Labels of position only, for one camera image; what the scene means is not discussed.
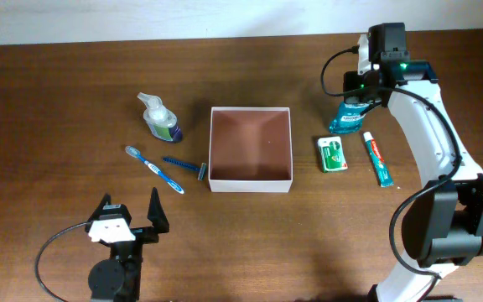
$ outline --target green and white package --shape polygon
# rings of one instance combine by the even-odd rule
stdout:
[[[320,138],[317,142],[324,173],[348,169],[339,137]]]

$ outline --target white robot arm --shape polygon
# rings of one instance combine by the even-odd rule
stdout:
[[[409,59],[405,25],[373,26],[358,44],[342,52],[359,54],[357,71],[345,73],[345,92],[325,89],[323,74],[333,57],[322,70],[324,91],[388,107],[406,135],[423,187],[400,206],[411,205],[402,221],[401,255],[391,223],[389,237],[398,263],[372,287],[368,300],[419,301],[443,277],[483,255],[483,170],[449,120],[430,64]],[[456,210],[458,202],[464,210]],[[395,212],[394,221],[401,211]]]

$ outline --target clear plastic bottle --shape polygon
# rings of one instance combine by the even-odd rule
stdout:
[[[164,106],[159,96],[139,92],[138,99],[143,101],[147,107],[143,118],[153,136],[171,143],[178,143],[182,140],[182,130],[178,127],[176,116]]]

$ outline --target white wall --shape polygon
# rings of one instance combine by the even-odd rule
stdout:
[[[0,0],[0,44],[483,28],[483,0]]]

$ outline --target toothbrush handle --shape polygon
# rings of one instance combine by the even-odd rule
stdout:
[[[175,191],[179,192],[180,194],[184,194],[184,189],[182,187],[175,183],[174,180],[170,179],[165,175],[155,164],[152,164],[151,162],[147,161],[145,158],[141,157],[140,158],[143,163],[155,174],[157,174],[159,177],[164,179],[168,185],[170,185],[171,188],[173,188]]]

